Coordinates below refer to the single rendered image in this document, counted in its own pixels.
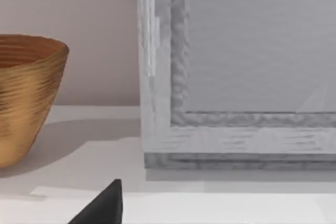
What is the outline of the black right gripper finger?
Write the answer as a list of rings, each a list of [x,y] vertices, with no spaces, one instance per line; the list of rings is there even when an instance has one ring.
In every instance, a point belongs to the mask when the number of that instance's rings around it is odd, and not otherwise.
[[[122,224],[122,180],[115,179],[67,224]]]

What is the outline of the grey cabinet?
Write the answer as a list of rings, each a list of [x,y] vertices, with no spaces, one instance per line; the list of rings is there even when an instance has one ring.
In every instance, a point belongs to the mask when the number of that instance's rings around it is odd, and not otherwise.
[[[186,109],[189,0],[138,0],[146,169],[336,171],[336,112]]]

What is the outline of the grey cabinet door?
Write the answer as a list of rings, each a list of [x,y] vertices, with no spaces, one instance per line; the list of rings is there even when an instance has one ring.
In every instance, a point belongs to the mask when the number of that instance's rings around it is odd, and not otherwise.
[[[336,127],[336,0],[171,0],[171,122]]]

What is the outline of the brown ribbed plant pot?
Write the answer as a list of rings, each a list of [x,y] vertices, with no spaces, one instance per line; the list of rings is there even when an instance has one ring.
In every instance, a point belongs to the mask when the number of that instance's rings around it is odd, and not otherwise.
[[[0,168],[20,162],[54,102],[69,47],[42,36],[0,34]]]

